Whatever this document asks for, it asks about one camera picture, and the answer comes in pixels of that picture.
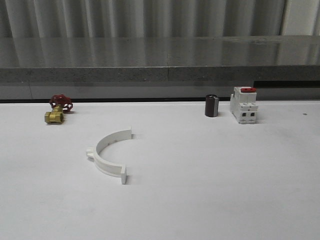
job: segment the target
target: red switch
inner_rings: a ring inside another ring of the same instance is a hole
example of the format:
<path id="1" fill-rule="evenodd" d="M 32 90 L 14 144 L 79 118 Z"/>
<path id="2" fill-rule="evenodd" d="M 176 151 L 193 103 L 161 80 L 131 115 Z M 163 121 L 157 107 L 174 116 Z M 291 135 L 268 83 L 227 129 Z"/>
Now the red switch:
<path id="1" fill-rule="evenodd" d="M 243 88 L 241 88 L 241 92 L 242 93 L 255 93 L 256 90 L 257 89 L 255 87 L 243 87 Z"/>

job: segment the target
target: white table surface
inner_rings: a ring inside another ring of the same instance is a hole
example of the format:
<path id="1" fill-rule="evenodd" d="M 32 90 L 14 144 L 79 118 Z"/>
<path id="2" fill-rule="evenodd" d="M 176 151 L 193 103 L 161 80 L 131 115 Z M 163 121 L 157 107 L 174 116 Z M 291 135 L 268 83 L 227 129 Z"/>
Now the white table surface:
<path id="1" fill-rule="evenodd" d="M 1 240 L 320 239 L 320 101 L 258 102 L 241 125 L 220 102 L 0 104 Z M 102 156 L 85 150 L 132 127 Z"/>

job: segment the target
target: red handwheel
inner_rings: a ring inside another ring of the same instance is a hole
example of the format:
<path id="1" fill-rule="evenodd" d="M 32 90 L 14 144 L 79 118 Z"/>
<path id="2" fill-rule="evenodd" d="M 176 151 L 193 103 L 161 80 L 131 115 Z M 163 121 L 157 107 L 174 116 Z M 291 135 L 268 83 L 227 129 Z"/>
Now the red handwheel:
<path id="1" fill-rule="evenodd" d="M 63 94 L 53 95 L 49 103 L 52 108 L 56 107 L 57 105 L 61 105 L 64 113 L 70 112 L 71 109 L 74 107 L 74 104 L 72 103 L 71 98 Z"/>

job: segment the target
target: corrugated metal wall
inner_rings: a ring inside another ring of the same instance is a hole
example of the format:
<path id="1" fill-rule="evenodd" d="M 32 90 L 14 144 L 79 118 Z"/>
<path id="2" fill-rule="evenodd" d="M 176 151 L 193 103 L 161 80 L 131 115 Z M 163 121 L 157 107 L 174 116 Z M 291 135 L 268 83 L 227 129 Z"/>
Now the corrugated metal wall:
<path id="1" fill-rule="evenodd" d="M 0 0 L 0 37 L 319 35 L 320 0 Z"/>

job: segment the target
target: white circuit breaker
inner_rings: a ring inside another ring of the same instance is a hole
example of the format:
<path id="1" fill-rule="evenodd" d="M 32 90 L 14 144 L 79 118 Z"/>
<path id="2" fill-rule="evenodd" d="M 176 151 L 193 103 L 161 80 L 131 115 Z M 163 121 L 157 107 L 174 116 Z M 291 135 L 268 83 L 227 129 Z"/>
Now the white circuit breaker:
<path id="1" fill-rule="evenodd" d="M 230 98 L 230 111 L 239 124 L 255 124 L 258 112 L 254 87 L 235 86 Z"/>

